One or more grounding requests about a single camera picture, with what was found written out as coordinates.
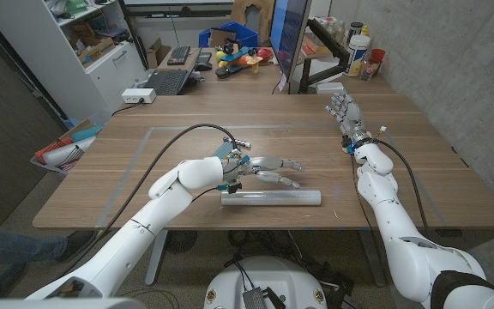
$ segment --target laptop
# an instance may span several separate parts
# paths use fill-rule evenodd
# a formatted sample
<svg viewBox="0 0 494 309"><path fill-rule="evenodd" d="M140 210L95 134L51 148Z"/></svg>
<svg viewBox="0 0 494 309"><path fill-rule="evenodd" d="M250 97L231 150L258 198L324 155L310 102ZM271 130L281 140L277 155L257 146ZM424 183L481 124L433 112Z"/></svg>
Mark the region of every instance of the laptop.
<svg viewBox="0 0 494 309"><path fill-rule="evenodd" d="M200 48L196 59L199 57L202 49ZM150 76L144 88L153 88L157 95L177 95L183 90L186 80L190 76L196 61L192 61L188 70L173 69L173 70L155 70Z"/></svg>

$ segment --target monitor stand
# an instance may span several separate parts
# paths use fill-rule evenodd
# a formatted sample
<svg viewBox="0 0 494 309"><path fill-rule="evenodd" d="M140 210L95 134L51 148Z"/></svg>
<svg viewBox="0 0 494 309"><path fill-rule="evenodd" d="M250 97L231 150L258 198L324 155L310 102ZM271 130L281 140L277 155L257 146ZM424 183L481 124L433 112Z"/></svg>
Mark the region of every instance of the monitor stand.
<svg viewBox="0 0 494 309"><path fill-rule="evenodd" d="M345 50L344 47L340 46L340 44L337 43L333 37L331 37L331 34L329 34L329 32L325 30L319 22L314 19L309 19L306 26L310 27L312 33L315 34L315 36L333 53L333 57L338 58L340 61L339 64L334 67L317 72L310 76L312 59L305 58L302 78L300 79L298 86L299 94L306 94L308 87L314 82L320 82L326 78L344 72L346 70L346 66L348 65L348 61L350 60L350 53Z"/></svg>

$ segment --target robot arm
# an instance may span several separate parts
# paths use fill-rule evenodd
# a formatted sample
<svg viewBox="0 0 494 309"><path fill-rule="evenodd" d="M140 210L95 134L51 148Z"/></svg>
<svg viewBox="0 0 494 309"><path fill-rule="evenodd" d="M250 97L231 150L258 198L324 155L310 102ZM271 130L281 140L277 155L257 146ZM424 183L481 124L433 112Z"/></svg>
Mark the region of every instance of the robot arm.
<svg viewBox="0 0 494 309"><path fill-rule="evenodd" d="M240 176L256 174L259 179L268 181L267 176L260 176L261 171L278 167L292 167L302 171L302 166L294 161L274 157L258 157L251 161L249 156L242 158L238 150L233 150L224 161L218 157L209 157L181 162L152 185L148 192L151 200L94 257L80 268L29 295L27 300L59 296L69 287L80 291L79 297L114 296L155 236L190 205L193 199L190 191L220 185L226 181L229 191L232 188L235 192L241 187L238 180ZM275 182L298 187L296 182L281 177L278 173L273 174L277 175Z"/></svg>
<svg viewBox="0 0 494 309"><path fill-rule="evenodd" d="M325 108L340 124L342 146L361 164L358 191L375 212L398 291L425 308L494 308L494 287L475 258L419 233L397 197L392 160L366 132L352 96L342 90L332 103L336 110Z"/></svg>

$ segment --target shelving unit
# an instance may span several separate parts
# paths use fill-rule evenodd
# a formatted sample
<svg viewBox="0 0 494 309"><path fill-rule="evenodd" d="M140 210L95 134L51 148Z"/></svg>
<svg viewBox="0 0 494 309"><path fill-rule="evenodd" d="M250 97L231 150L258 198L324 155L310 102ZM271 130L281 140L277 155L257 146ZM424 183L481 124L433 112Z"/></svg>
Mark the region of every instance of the shelving unit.
<svg viewBox="0 0 494 309"><path fill-rule="evenodd" d="M73 21L80 21L81 19L83 19L86 16L91 15L92 13L100 12L105 6L114 4L116 1L117 0L110 0L107 2L107 4L102 4L102 5L98 5L98 4L88 5L86 11L82 11L82 12L79 12L77 14L74 14L73 18L69 18L69 19L59 18L57 21L57 24L59 27L62 27L62 26L68 25L69 23L71 23Z"/></svg>
<svg viewBox="0 0 494 309"><path fill-rule="evenodd" d="M84 21L102 10L108 25L128 29L117 0L91 4L74 19L57 21L44 0L2 5L0 31L70 118L83 120L103 109L115 111L121 93L135 79L147 78L135 46L124 41L84 68L69 43L73 21Z"/></svg>

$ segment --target jeans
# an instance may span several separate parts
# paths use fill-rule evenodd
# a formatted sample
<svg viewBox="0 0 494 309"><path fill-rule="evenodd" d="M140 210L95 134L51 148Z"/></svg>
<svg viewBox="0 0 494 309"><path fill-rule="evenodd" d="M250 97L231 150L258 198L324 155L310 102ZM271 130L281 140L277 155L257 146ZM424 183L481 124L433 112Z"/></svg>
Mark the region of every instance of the jeans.
<svg viewBox="0 0 494 309"><path fill-rule="evenodd" d="M24 264L59 258L68 240L65 237L36 239L12 233L0 232L0 264Z"/></svg>

